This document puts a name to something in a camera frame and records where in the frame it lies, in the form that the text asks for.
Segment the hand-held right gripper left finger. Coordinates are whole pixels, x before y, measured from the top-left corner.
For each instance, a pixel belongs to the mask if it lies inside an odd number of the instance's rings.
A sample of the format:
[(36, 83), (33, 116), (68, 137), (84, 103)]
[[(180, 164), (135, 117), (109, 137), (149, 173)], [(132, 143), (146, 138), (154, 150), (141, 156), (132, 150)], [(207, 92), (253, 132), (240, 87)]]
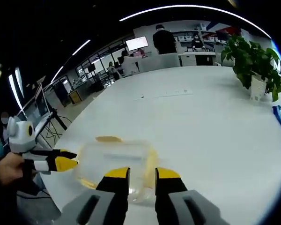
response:
[(107, 172), (96, 189), (73, 199), (62, 210), (62, 225), (122, 225), (128, 210), (130, 168)]

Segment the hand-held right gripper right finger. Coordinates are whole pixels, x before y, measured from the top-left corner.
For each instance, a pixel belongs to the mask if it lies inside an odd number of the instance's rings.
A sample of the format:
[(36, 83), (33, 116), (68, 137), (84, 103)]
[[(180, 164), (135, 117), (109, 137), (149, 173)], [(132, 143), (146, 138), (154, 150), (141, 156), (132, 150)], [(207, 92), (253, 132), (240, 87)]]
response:
[(155, 211), (160, 225), (226, 225), (220, 209), (196, 190), (188, 190), (180, 175), (155, 169)]

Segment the person's left hand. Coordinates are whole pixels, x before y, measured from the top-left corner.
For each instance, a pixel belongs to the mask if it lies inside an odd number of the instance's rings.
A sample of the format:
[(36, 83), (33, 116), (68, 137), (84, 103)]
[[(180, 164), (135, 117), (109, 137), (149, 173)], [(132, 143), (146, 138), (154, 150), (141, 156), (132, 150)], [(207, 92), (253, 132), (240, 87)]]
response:
[(22, 156), (15, 153), (8, 153), (0, 161), (0, 183), (8, 185), (16, 179), (23, 177), (22, 165), (24, 159)]

